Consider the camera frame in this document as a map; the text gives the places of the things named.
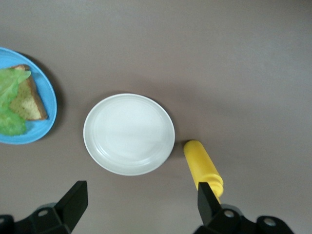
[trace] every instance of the gray background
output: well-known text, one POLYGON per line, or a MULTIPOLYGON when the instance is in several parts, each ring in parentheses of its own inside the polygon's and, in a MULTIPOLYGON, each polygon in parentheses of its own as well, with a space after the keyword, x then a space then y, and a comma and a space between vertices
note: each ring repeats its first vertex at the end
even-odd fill
POLYGON ((311 1, 2 0, 0 46, 32 57, 58 98, 48 135, 0 144, 0 214, 19 220, 87 180, 73 233, 193 233, 201 219, 182 145, 194 138, 225 181, 223 203, 311 233, 311 1), (106 171, 83 143, 91 108, 123 92, 174 121, 172 154, 146 175, 106 171))

